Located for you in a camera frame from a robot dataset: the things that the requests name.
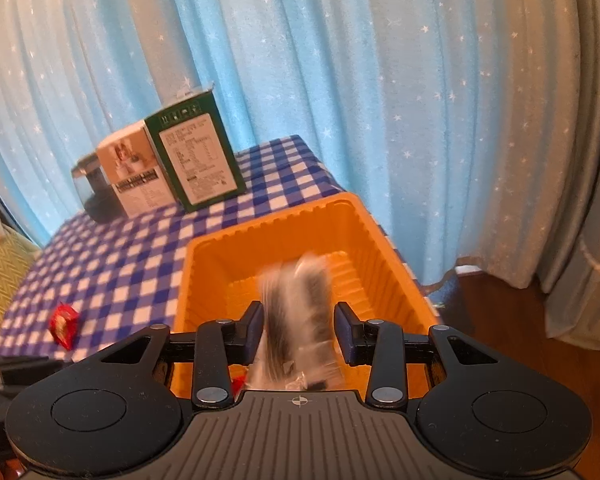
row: red package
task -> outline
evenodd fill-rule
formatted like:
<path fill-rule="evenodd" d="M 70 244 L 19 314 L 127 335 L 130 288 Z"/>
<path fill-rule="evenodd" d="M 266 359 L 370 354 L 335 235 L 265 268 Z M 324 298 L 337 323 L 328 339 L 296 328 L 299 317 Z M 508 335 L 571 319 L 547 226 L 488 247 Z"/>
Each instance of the red package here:
<path fill-rule="evenodd" d="M 246 381 L 246 379 L 246 375 L 241 375 L 231 379 L 231 390 L 232 394 L 234 394 L 234 397 L 236 397 L 240 393 L 240 390 L 244 386 L 244 381 Z"/>
<path fill-rule="evenodd" d="M 78 332 L 78 313 L 69 305 L 60 303 L 49 318 L 49 332 L 56 343 L 73 350 L 74 337 Z"/>

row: blue gingham tablecloth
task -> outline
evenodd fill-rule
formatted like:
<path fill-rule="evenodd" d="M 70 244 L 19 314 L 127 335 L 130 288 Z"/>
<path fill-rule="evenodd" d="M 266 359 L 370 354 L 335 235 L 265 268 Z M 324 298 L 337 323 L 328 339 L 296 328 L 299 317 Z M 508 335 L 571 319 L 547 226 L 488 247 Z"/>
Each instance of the blue gingham tablecloth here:
<path fill-rule="evenodd" d="M 78 361 L 148 324 L 171 326 L 192 238 L 342 191 L 298 136 L 240 152 L 237 161 L 247 193 L 209 208 L 184 214 L 174 205 L 106 225 L 81 212 L 65 222 L 5 313 L 0 355 Z M 59 303 L 80 313 L 71 352 L 47 329 Z"/>

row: black circular pad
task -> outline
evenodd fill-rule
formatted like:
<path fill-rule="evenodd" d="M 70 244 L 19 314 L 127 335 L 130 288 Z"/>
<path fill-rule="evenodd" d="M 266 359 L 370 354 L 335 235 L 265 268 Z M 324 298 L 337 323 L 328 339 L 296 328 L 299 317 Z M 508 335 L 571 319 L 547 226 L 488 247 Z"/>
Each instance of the black circular pad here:
<path fill-rule="evenodd" d="M 24 390 L 11 402 L 4 427 L 29 468 L 97 477 L 153 459 L 181 423 L 178 400 L 150 369 L 95 362 Z"/>
<path fill-rule="evenodd" d="M 591 418 L 571 390 L 504 357 L 456 364 L 420 401 L 416 423 L 440 455 L 480 476 L 542 476 L 589 440 Z"/>
<path fill-rule="evenodd" d="M 529 394 L 499 390 L 478 397 L 474 402 L 474 415 L 492 430 L 525 433 L 544 422 L 546 408 Z"/>
<path fill-rule="evenodd" d="M 78 390 L 60 397 L 51 416 L 63 428 L 96 431 L 113 426 L 126 412 L 125 399 L 107 390 Z"/>

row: ribbed gray surface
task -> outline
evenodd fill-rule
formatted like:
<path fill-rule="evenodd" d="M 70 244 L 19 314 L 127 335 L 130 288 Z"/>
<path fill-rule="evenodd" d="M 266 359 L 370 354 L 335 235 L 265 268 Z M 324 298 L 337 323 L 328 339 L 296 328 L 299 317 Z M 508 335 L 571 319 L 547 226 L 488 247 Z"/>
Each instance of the ribbed gray surface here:
<path fill-rule="evenodd" d="M 298 397 L 308 402 L 298 406 Z M 27 473 L 26 480 L 42 480 Z M 197 415 L 180 441 L 123 480 L 469 480 L 440 462 L 397 413 L 373 412 L 353 392 L 246 392 Z M 566 473 L 556 477 L 574 480 Z"/>

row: clear plastic wrapper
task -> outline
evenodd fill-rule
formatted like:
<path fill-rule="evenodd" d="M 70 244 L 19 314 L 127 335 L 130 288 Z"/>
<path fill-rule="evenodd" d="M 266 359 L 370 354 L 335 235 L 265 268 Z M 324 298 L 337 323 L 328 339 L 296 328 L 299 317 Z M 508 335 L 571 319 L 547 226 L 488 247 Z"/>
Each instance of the clear plastic wrapper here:
<path fill-rule="evenodd" d="M 344 380 L 334 350 L 326 262 L 306 254 L 260 278 L 264 330 L 245 387 L 252 390 L 336 390 Z"/>

